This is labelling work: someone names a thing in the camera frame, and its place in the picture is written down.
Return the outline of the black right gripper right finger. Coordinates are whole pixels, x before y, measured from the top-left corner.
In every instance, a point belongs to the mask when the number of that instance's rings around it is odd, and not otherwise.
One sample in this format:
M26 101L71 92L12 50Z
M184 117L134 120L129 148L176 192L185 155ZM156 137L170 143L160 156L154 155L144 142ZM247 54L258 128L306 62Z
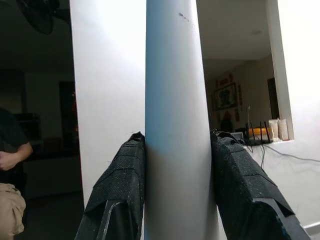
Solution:
M214 197L229 240L308 240L278 186L230 133L210 133Z

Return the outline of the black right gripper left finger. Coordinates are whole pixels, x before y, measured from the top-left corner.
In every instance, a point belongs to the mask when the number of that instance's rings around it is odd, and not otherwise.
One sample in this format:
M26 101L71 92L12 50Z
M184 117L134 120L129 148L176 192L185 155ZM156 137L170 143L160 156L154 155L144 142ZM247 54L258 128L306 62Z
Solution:
M139 240L145 203L145 137L124 142L92 188L77 240Z

